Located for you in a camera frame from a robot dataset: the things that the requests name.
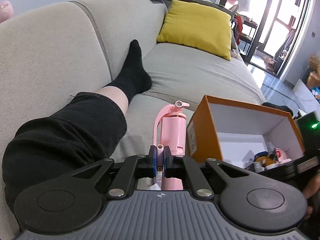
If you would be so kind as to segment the pink plush ball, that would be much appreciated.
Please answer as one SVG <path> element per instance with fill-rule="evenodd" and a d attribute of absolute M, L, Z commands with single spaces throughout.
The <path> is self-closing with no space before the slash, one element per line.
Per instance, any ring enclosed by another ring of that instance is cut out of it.
<path fill-rule="evenodd" d="M 14 10 L 9 1 L 0 1 L 0 23 L 12 18 Z"/>

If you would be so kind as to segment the yellow cushion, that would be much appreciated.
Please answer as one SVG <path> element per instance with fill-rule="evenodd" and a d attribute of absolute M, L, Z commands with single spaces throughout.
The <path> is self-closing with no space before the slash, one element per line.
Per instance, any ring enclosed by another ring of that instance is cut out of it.
<path fill-rule="evenodd" d="M 157 42 L 184 45 L 231 60 L 231 16 L 219 9 L 172 0 Z"/>

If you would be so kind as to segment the orange cardboard box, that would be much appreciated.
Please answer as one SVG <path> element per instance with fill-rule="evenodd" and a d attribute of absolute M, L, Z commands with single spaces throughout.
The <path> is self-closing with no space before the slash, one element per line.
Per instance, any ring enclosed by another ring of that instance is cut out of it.
<path fill-rule="evenodd" d="M 304 155 L 300 132 L 290 115 L 278 109 L 205 95 L 187 127 L 189 153 L 198 163 L 208 158 L 240 168 L 274 146 L 285 157 Z"/>

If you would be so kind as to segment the golden vase dried flowers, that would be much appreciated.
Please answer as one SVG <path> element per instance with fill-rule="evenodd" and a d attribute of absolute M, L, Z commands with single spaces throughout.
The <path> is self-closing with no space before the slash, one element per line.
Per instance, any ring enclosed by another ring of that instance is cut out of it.
<path fill-rule="evenodd" d="M 319 87 L 319 64 L 319 56 L 314 54 L 309 57 L 308 69 L 302 77 L 302 82 L 309 90 L 311 90 L 313 87 Z"/>

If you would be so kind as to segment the black metal shelf cart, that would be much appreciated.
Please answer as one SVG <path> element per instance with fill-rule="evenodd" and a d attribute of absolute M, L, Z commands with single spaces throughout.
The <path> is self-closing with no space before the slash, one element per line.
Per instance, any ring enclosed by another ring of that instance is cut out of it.
<path fill-rule="evenodd" d="M 258 24 L 249 17 L 239 14 L 239 5 L 233 5 L 230 10 L 232 12 L 231 29 L 233 37 L 238 46 L 240 56 L 243 60 L 248 58 L 249 51 L 253 44 Z"/>

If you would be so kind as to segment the plush toy in blue outfit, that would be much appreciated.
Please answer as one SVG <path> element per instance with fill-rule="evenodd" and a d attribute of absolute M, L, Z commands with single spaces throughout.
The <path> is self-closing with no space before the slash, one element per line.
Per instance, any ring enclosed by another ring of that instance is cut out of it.
<path fill-rule="evenodd" d="M 267 167 L 277 163 L 277 156 L 267 151 L 259 152 L 254 156 L 254 162 L 259 163 L 262 167 Z"/>

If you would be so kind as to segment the beige fabric sofa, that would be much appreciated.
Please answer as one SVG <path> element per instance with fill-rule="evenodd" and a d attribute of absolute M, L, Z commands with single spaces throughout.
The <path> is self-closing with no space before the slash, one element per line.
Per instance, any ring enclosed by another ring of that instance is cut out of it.
<path fill-rule="evenodd" d="M 159 110 L 178 100 L 190 118 L 205 95 L 261 104 L 246 65 L 172 43 L 157 43 L 166 6 L 151 0 L 74 0 L 41 7 L 1 24 L 1 150 L 27 121 L 49 116 L 78 92 L 112 81 L 138 40 L 152 88 L 135 96 L 127 133 L 112 157 L 147 152 Z"/>

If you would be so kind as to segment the pink fire extinguisher toy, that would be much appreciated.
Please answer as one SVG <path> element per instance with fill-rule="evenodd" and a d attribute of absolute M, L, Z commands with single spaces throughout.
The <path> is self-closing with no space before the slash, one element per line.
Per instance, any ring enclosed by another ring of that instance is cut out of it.
<path fill-rule="evenodd" d="M 166 178 L 164 169 L 174 156 L 185 156 L 187 117 L 183 113 L 189 104 L 180 100 L 163 107 L 155 118 L 152 144 L 157 150 L 156 184 L 161 190 L 182 190 L 180 179 Z"/>

